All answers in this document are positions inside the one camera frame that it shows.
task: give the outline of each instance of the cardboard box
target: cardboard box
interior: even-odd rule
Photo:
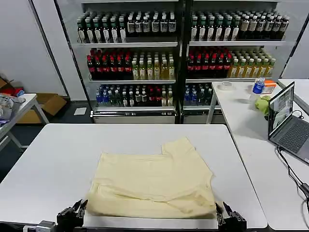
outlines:
[[[67,103],[62,97],[55,93],[37,93],[37,101],[48,118],[55,116]],[[17,123],[37,124],[41,123],[41,120],[34,110],[29,110]]]

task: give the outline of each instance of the water bottle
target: water bottle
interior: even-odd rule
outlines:
[[[265,86],[265,78],[260,77],[254,84],[252,92],[249,97],[249,103],[255,104],[256,100],[260,97]]]

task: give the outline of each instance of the white shelf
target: white shelf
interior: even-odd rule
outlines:
[[[174,84],[176,80],[120,80],[120,81],[89,81],[100,85],[128,85],[128,84]]]
[[[207,83],[216,81],[229,81],[229,82],[254,82],[256,78],[205,78],[205,79],[186,79],[186,83]]]
[[[283,46],[285,41],[193,41],[190,46]]]
[[[139,43],[74,43],[73,48],[118,48],[118,47],[176,47],[178,42],[139,42]]]
[[[166,2],[166,1],[178,1],[178,0],[80,0],[80,3],[113,3],[113,2]]]
[[[209,110],[210,105],[184,105],[183,110]],[[215,110],[221,110],[221,107],[216,105]]]

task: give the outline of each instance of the shelf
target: shelf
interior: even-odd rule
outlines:
[[[209,110],[210,105],[184,105],[183,110]],[[221,107],[216,105],[215,110],[221,110]]]
[[[209,78],[209,79],[186,79],[186,83],[207,83],[216,81],[229,81],[229,82],[254,82],[256,78]]]
[[[100,85],[128,85],[128,84],[174,84],[176,80],[121,80],[121,81],[89,81]]]
[[[157,0],[80,0],[80,3],[113,3],[113,2],[152,2]],[[166,1],[178,1],[178,0],[159,0],[161,2]]]
[[[158,106],[158,107],[96,107],[95,112],[153,112],[153,111],[175,111],[174,106]]]
[[[286,41],[192,41],[190,46],[283,46]]]

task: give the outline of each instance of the gray floor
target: gray floor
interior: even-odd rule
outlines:
[[[85,115],[76,115],[74,112],[76,108],[87,107]],[[52,123],[91,123],[90,107],[88,103],[68,103],[63,107],[54,117],[50,119]],[[33,139],[43,128],[43,125],[16,125],[12,128],[11,132],[20,141],[22,145],[29,145]],[[11,141],[0,152],[0,182],[8,174],[10,169],[22,156],[22,152]]]

